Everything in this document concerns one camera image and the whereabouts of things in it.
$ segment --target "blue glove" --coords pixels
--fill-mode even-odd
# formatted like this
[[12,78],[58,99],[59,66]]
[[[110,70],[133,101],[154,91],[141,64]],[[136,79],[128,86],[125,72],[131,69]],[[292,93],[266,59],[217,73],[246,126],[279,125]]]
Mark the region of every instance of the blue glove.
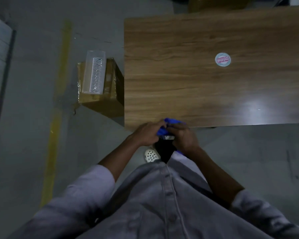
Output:
[[[179,120],[175,120],[175,119],[171,119],[171,118],[165,118],[164,121],[167,123],[167,126],[168,126],[168,124],[183,123],[183,122],[181,122],[181,121],[179,121]],[[158,132],[157,132],[157,136],[173,136],[173,134],[170,133],[170,132],[168,132],[168,131],[166,130],[166,128],[162,126],[162,127],[158,130]]]

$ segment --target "round sticker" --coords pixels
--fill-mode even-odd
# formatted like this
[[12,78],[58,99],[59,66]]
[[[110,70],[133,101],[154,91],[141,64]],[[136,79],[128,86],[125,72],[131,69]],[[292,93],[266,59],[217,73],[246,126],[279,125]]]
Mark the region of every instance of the round sticker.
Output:
[[219,66],[226,67],[230,65],[231,57],[227,53],[219,53],[216,55],[215,62]]

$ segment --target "wood grain tabletop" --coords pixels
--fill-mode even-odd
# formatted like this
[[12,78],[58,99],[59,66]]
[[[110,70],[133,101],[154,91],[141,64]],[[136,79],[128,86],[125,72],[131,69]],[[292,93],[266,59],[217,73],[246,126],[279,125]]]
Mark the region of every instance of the wood grain tabletop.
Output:
[[299,6],[130,18],[124,49],[128,129],[299,123]]

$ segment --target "concrete floor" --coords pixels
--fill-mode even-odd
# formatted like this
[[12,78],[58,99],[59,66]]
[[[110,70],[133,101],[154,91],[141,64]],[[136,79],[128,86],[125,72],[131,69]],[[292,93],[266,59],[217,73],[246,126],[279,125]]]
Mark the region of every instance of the concrete floor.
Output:
[[[73,115],[76,63],[100,49],[124,72],[124,18],[174,12],[170,0],[10,0],[4,9],[17,36],[0,120],[0,239],[39,209],[64,19],[72,21],[73,34],[55,196],[130,134],[85,107]],[[222,168],[299,224],[299,124],[195,130]],[[145,162],[145,149],[118,185]]]

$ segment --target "person's left arm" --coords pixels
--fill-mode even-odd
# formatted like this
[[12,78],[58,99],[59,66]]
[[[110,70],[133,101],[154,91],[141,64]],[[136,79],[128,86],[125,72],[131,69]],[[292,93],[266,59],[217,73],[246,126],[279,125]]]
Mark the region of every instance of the person's left arm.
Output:
[[115,182],[135,151],[158,141],[164,121],[141,125],[116,149],[69,185],[62,197],[52,199],[8,238],[76,238],[93,226],[110,200]]

